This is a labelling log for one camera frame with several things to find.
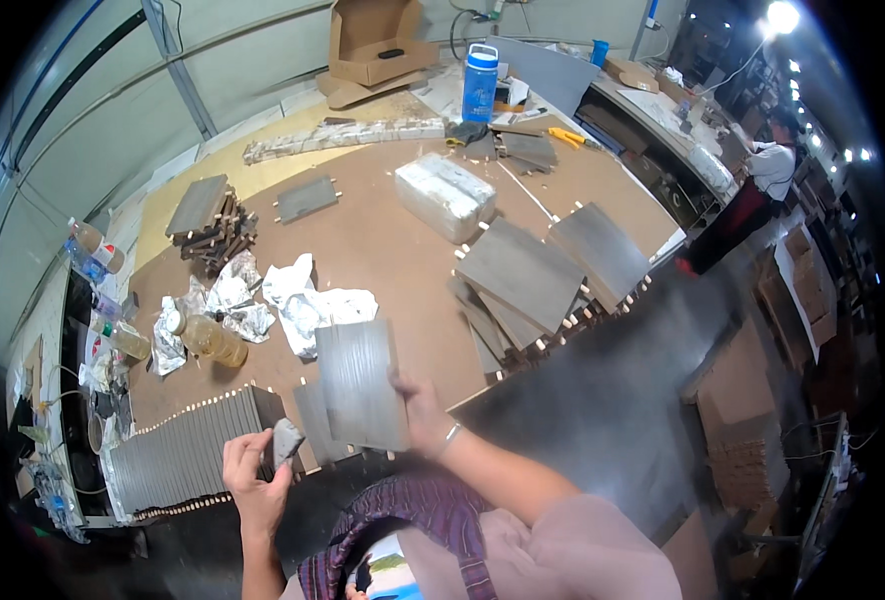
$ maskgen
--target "white wall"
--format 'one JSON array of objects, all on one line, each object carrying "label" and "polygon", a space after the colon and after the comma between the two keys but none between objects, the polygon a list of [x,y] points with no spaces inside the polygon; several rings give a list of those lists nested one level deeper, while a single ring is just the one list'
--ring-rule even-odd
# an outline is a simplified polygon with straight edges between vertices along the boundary
[{"label": "white wall", "polygon": [[[179,9],[170,0],[161,1],[175,33]],[[456,10],[449,0],[422,3],[419,35],[425,40],[447,41]],[[237,27],[310,4],[307,0],[183,1],[179,27],[183,46],[191,48]],[[487,3],[457,0],[456,4],[481,10]],[[526,5],[506,5],[500,34],[585,43],[606,40],[613,53],[625,56],[645,4],[644,0],[532,0]],[[1,106],[22,104],[42,66],[91,5],[92,0],[72,0],[65,6],[17,76],[13,98],[4,99]],[[26,116],[16,128],[17,142],[66,74],[140,8],[138,0],[106,0],[96,8],[29,103]],[[659,3],[656,20],[671,38],[685,8],[686,0]],[[456,35],[460,38],[465,30],[468,37],[483,37],[490,27],[460,25]],[[324,8],[189,56],[185,65],[217,129],[222,131],[275,106],[289,93],[284,84],[287,80],[326,66],[328,46],[329,10]],[[663,31],[647,30],[639,52],[641,56],[657,54],[664,46]],[[60,130],[98,98],[160,62],[157,44],[143,23],[73,87],[41,128],[20,166],[25,169]],[[11,118],[4,109],[0,133],[8,128]],[[1,364],[8,362],[10,339],[30,295],[65,239],[65,215],[86,216],[120,184],[113,199],[121,202],[157,167],[201,141],[179,92],[163,70],[85,116],[46,151],[28,176],[28,185],[23,186],[23,192],[39,209],[16,196],[13,183],[4,178],[0,189]],[[13,198],[12,210],[2,224]]]}]

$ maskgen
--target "white shirt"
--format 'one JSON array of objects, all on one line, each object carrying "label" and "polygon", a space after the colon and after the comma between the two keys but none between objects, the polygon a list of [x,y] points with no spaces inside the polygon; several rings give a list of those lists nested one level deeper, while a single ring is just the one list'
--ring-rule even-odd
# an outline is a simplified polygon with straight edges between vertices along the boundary
[{"label": "white shirt", "polygon": [[796,172],[796,150],[776,142],[752,142],[752,147],[758,153],[751,154],[746,161],[748,174],[760,191],[784,202]]}]

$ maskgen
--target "bottle cap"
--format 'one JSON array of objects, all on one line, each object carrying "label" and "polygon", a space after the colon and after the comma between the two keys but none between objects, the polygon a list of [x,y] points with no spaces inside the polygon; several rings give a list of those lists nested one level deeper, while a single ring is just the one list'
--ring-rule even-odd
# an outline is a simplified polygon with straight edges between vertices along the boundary
[{"label": "bottle cap", "polygon": [[183,316],[183,313],[173,310],[166,315],[166,331],[169,331],[172,335],[179,335],[185,326],[185,322],[186,318]]}]

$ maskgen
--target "yellow pliers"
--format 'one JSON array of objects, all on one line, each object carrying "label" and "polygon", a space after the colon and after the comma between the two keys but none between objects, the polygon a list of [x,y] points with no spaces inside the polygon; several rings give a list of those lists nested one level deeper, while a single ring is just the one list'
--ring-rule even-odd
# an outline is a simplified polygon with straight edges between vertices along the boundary
[{"label": "yellow pliers", "polygon": [[585,144],[589,148],[595,148],[597,150],[600,148],[600,145],[596,142],[596,140],[582,137],[578,133],[567,131],[561,126],[551,126],[546,129],[546,133],[553,138],[559,138],[565,143],[569,144],[570,146],[572,146],[573,150],[579,150],[580,144]]}]

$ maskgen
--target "bracelet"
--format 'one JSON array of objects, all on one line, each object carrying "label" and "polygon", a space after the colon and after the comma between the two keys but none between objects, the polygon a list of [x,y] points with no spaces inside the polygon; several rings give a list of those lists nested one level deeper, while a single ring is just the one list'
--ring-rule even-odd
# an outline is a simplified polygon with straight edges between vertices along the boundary
[{"label": "bracelet", "polygon": [[434,457],[436,459],[443,456],[443,452],[445,452],[449,445],[452,444],[452,440],[456,437],[456,434],[463,430],[462,423],[455,419],[453,419],[453,421],[454,423],[452,425],[452,428],[449,429],[449,433],[445,434],[445,439],[442,440],[442,443],[439,445],[438,450],[436,450],[436,456]]}]

